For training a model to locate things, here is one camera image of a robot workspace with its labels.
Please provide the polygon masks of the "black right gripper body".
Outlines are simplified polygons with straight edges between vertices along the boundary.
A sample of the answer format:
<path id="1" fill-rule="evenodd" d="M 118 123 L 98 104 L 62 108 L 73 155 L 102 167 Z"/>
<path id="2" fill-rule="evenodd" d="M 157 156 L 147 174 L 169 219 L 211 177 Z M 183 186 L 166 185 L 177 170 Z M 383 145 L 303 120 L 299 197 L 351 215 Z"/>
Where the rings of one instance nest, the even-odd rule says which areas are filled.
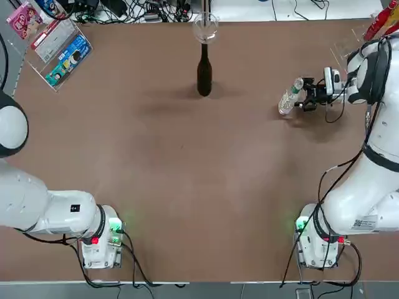
<path id="1" fill-rule="evenodd" d="M 334 73 L 331 67 L 325 67 L 324 77 L 316 84 L 316 100 L 327 103 L 334 94 Z"/>

